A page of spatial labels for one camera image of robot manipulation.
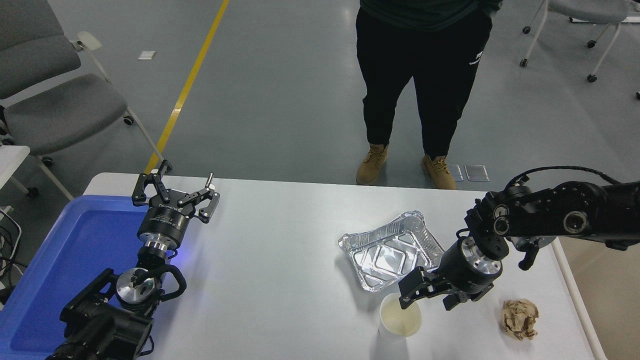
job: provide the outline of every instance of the crumpled paper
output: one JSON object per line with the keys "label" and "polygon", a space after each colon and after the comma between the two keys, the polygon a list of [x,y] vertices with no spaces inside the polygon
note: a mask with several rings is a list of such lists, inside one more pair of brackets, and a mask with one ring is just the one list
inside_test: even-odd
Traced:
{"label": "crumpled paper", "polygon": [[533,329],[538,318],[538,308],[527,299],[507,300],[502,306],[502,330],[514,339],[533,340],[538,334]]}

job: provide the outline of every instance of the paper cup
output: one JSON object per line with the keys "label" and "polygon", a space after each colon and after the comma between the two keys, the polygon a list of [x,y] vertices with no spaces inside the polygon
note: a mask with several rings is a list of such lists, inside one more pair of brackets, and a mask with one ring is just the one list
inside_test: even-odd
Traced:
{"label": "paper cup", "polygon": [[380,304],[380,335],[391,341],[415,334],[422,325],[422,312],[418,304],[405,310],[400,307],[400,293],[387,295]]}

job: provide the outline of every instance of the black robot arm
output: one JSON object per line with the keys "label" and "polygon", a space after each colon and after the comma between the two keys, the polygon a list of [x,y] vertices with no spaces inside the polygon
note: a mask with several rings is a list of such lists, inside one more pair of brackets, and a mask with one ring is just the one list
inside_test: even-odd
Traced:
{"label": "black robot arm", "polygon": [[[66,341],[47,360],[133,360],[150,353],[142,352],[147,340],[153,351],[149,334],[155,310],[161,302],[182,295],[187,286],[180,270],[168,263],[167,252],[176,255],[189,221],[197,218],[208,223],[220,199],[213,174],[202,190],[191,194],[165,188],[162,177],[170,169],[164,160],[156,173],[140,174],[131,195],[135,206],[149,206],[138,229],[138,238],[144,243],[138,251],[138,263],[120,275],[105,269],[65,306],[60,320],[67,324]],[[150,184],[157,195],[147,201],[145,188]],[[207,199],[206,206],[196,208]],[[171,293],[162,289],[166,273],[178,284]],[[108,303],[114,295],[119,307]]]}
{"label": "black robot arm", "polygon": [[[539,249],[558,236],[597,241],[616,250],[637,244],[640,182],[621,184],[603,178],[612,185],[571,181],[532,192],[523,185],[528,177],[521,177],[501,192],[476,199],[465,217],[467,228],[458,231],[458,241],[444,253],[438,269],[428,273],[417,267],[399,281],[401,307],[442,294],[447,295],[446,310],[479,300],[502,273],[501,260],[509,254],[507,241],[525,253],[518,264],[522,270],[528,270]],[[468,236],[460,235],[467,231]]]}

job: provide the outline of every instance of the boot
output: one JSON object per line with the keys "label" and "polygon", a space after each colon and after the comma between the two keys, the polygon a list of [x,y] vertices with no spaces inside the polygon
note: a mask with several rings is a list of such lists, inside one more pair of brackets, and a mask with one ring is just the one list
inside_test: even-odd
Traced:
{"label": "boot", "polygon": [[356,175],[356,183],[358,185],[373,185],[376,183],[380,167],[387,160],[387,149],[384,145],[369,144],[369,153],[364,159],[360,168],[358,168],[358,174]]}
{"label": "boot", "polygon": [[422,169],[429,172],[429,176],[436,184],[436,188],[444,190],[455,190],[456,182],[447,167],[446,156],[436,156],[434,160],[427,154],[424,155],[420,165]]}

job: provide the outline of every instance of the white table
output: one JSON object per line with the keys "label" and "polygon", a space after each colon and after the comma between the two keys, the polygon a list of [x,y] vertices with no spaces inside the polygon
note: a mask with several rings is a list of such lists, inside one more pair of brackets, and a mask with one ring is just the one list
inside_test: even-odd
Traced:
{"label": "white table", "polygon": [[[135,181],[134,174],[99,174],[85,194],[130,196]],[[192,192],[205,179],[166,176],[164,183]],[[393,344],[380,338],[378,307],[397,286],[364,291],[338,238],[417,209],[447,249],[482,192],[214,184],[221,200],[211,222],[192,221],[172,260],[188,288],[155,313],[151,359],[594,358],[552,247],[540,250],[528,272],[518,269],[523,254],[512,248],[495,288],[479,302],[447,312],[442,297],[420,300],[424,321],[416,335]],[[168,291],[172,286],[167,282]],[[502,302],[520,298],[540,310],[533,341],[514,340],[499,328]]]}
{"label": "white table", "polygon": [[11,178],[29,152],[29,147],[26,146],[0,146],[0,188]]}

